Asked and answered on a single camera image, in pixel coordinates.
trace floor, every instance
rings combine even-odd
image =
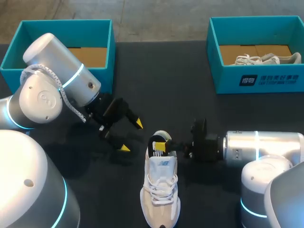
[[[303,9],[303,0],[0,0],[0,43],[10,43],[21,20],[112,19],[117,41],[201,40],[209,17],[304,18]]]

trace glowing blue light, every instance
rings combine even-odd
[[[67,201],[66,201],[66,200],[67,200],[67,185],[66,185],[65,179],[64,179],[64,178],[62,178],[62,179],[63,179],[63,182],[64,182],[64,184],[65,184],[65,191],[66,191],[66,193],[65,193],[65,201],[64,201],[64,203],[63,203],[61,212],[60,212],[60,214],[59,214],[59,216],[58,216],[56,222],[54,223],[54,225],[53,225],[51,228],[55,228],[55,227],[57,226],[57,224],[58,224],[58,222],[60,221],[60,219],[61,219],[61,217],[62,217],[62,215],[63,215],[63,212],[64,212],[64,210],[65,210],[65,208],[66,208],[66,204],[67,204]]]
[[[259,148],[258,132],[255,131],[255,134],[256,134],[256,136],[255,136],[255,140],[256,140],[256,160],[258,160],[258,158],[259,158],[259,156],[260,156],[260,154],[259,154],[260,148]]]
[[[254,215],[254,216],[257,216],[257,217],[267,218],[266,215],[259,215],[259,214],[256,214],[256,213],[250,211],[248,208],[246,208],[245,205],[244,205],[243,202],[242,202],[242,199],[241,199],[241,204],[242,204],[243,208],[244,208],[248,213],[250,213],[250,214],[252,214],[252,215]]]
[[[64,83],[62,85],[62,87],[66,87],[68,84],[70,84],[80,73],[80,71],[82,71],[82,69],[84,68],[84,64],[82,63],[80,68],[77,70],[77,72],[73,75],[73,77],[71,77],[66,83]]]
[[[16,125],[16,126],[18,126],[19,128],[22,128],[22,129],[25,129],[25,130],[31,130],[31,129],[33,129],[33,128],[27,128],[27,127],[22,127],[22,126],[20,126],[19,124],[17,124],[14,120],[13,120],[13,118],[11,117],[11,115],[10,115],[10,100],[11,100],[11,98],[12,98],[13,96],[11,96],[10,98],[9,98],[9,100],[8,100],[8,102],[6,103],[6,112],[8,113],[8,116],[9,116],[9,118],[10,118],[10,120]]]

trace sneaker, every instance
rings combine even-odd
[[[263,57],[238,56],[232,65],[275,65],[275,64],[300,64],[301,55],[296,52],[292,56],[280,57],[270,53]]]
[[[176,152],[155,149],[156,142],[170,139],[167,132],[157,131],[150,138],[146,150],[145,176],[140,198],[144,217],[152,228],[172,228],[180,215]]]

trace black table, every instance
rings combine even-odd
[[[137,131],[123,120],[114,127],[115,133],[143,138],[133,141],[131,162],[117,158],[98,139],[98,125],[83,125],[66,108],[54,122],[31,132],[75,192],[81,228],[148,227],[139,192],[147,140],[159,129],[186,141],[194,118],[206,117],[208,130],[222,135],[227,130],[304,133],[304,94],[216,95],[205,45],[117,43],[114,92],[129,102],[144,126]],[[7,47],[0,45],[0,59]],[[10,95],[2,77],[0,94]],[[102,156],[92,160],[96,154]],[[240,169],[228,169],[223,162],[198,164],[178,154],[177,227],[240,227],[240,174]]]

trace metal cylinder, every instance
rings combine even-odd
[[[89,104],[99,93],[100,82],[53,34],[35,40],[23,55],[29,66],[42,64],[60,79],[66,95],[78,106]]]
[[[244,166],[264,155],[280,155],[296,165],[304,161],[304,137],[291,132],[227,132],[223,157],[228,166]]]

